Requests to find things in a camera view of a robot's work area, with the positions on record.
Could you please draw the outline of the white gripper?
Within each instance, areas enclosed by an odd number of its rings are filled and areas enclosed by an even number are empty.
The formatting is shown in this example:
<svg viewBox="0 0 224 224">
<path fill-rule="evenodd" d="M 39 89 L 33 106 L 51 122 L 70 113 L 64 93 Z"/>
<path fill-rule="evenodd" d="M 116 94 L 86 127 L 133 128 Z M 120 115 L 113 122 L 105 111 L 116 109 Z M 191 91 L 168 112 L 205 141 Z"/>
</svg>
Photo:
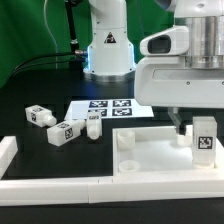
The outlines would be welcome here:
<svg viewBox="0 0 224 224">
<path fill-rule="evenodd" d="M 169 107 L 176 133 L 185 135 L 177 107 L 224 108 L 224 69 L 189 69 L 180 56 L 144 57 L 136 68 L 134 97 L 140 105 Z"/>
</svg>

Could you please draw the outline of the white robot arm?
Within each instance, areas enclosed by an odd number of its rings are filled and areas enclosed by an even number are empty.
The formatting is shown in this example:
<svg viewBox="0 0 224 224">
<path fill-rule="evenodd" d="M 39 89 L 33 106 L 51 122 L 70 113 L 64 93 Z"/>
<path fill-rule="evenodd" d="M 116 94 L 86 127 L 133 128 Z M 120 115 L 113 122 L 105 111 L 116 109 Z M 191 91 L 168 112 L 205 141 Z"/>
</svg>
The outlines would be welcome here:
<svg viewBox="0 0 224 224">
<path fill-rule="evenodd" d="M 224 109 L 224 0 L 149 0 L 173 19 L 127 18 L 125 0 L 88 0 L 92 41 L 84 74 L 104 82 L 133 75 L 144 106 Z"/>
</svg>

